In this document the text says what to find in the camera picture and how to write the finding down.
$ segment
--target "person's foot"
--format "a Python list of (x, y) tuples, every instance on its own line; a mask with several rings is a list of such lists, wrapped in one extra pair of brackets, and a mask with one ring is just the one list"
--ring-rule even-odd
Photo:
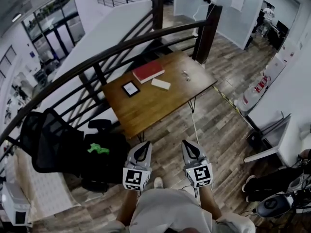
[(154, 181), (154, 188), (155, 189), (163, 189), (163, 181), (161, 177), (156, 177)]
[(249, 176), (249, 177), (247, 178), (245, 184), (242, 186), (242, 192), (245, 192), (245, 186), (246, 186), (247, 183), (249, 183), (249, 181), (250, 181), (251, 179), (253, 179), (253, 178), (256, 178), (256, 176), (255, 176), (255, 175), (251, 175), (251, 176)]

